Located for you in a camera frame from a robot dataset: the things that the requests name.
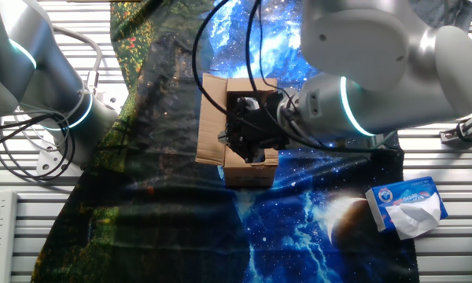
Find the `brown cardboard box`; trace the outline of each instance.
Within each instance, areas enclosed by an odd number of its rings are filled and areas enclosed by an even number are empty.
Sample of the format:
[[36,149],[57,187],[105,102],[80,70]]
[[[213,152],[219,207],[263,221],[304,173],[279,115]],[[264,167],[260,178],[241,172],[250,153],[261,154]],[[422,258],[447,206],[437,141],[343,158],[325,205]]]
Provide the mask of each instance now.
[[[266,79],[276,85],[276,79]],[[256,79],[257,89],[261,94],[274,91],[266,86],[262,79]],[[253,93],[248,79],[223,79],[214,75],[203,75],[203,87],[208,94],[222,107],[227,107],[227,98],[231,96],[248,96]],[[266,149],[265,161],[246,164],[245,161],[229,147],[220,143],[218,136],[226,130],[226,116],[218,111],[203,96],[199,121],[199,138],[197,141],[196,162],[223,166],[228,187],[271,187],[275,181],[278,167],[278,151]]]

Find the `tissue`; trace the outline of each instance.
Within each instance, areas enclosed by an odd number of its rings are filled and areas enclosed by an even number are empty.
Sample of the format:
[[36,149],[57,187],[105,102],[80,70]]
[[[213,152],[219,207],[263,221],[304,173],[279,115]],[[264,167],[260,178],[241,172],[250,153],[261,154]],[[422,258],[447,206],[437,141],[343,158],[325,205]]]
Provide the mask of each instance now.
[[366,197],[378,230],[396,230],[402,240],[430,231],[448,217],[431,177],[374,187]]
[[414,203],[386,207],[401,240],[417,237],[439,226],[441,201],[434,193],[430,198]]

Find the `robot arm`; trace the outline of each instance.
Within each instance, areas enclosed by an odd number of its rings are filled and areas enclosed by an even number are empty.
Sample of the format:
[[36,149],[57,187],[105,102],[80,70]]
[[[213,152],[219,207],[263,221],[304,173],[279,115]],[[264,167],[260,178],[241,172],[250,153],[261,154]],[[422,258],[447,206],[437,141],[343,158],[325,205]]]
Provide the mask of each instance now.
[[[84,82],[60,51],[53,25],[36,0],[0,0],[0,116],[19,105],[69,116],[76,141],[73,162],[81,166],[117,118],[94,96],[97,72],[88,77]],[[47,119],[41,124],[56,142],[64,140],[57,123]]]
[[[306,60],[324,73],[268,109],[289,134],[321,142],[373,137],[472,113],[472,41],[452,26],[429,27],[407,1],[304,0],[301,41]],[[259,156],[255,148],[287,143],[275,130],[249,145],[255,137],[228,126],[230,147],[247,162]]]

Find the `blue space tapestry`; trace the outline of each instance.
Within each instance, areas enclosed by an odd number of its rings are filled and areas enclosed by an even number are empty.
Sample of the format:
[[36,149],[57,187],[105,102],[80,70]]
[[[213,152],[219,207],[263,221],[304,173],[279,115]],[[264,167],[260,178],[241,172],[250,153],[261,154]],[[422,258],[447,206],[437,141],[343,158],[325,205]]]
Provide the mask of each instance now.
[[[364,198],[403,179],[402,159],[281,151],[272,188],[238,190],[224,187],[217,166],[195,162],[201,94],[192,44],[214,4],[112,4],[130,96],[56,219],[32,281],[419,282],[414,241],[378,233]],[[246,76],[251,5],[231,0],[216,14],[201,39],[201,72]],[[263,72],[297,89],[317,73],[301,56],[300,22],[299,1],[264,2]]]

